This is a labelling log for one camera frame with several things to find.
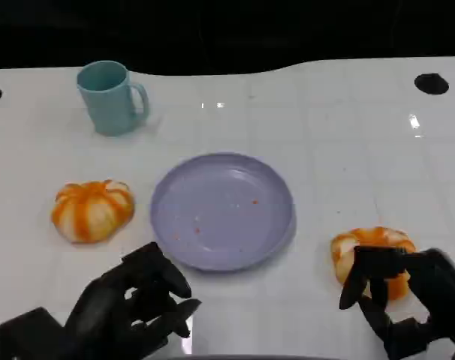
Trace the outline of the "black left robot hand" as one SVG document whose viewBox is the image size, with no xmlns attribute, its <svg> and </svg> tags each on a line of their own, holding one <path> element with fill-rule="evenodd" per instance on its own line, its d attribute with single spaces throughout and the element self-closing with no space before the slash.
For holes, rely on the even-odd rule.
<svg viewBox="0 0 455 360">
<path fill-rule="evenodd" d="M 200 307 L 181 271 L 155 242 L 125 255 L 94 279 L 65 323 L 65 359 L 144 359 L 187 338 L 188 318 Z"/>
</svg>

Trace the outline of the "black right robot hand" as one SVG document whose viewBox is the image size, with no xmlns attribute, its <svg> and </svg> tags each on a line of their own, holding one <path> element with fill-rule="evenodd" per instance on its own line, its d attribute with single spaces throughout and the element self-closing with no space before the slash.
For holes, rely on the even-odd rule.
<svg viewBox="0 0 455 360">
<path fill-rule="evenodd" d="M 425 322 L 393 322 L 386 312 L 387 282 L 408 273 L 408 287 L 428 310 Z M 409 253 L 397 247 L 356 246 L 339 307 L 358 304 L 389 359 L 405 359 L 448 338 L 455 344 L 455 265 L 437 248 Z"/>
</svg>

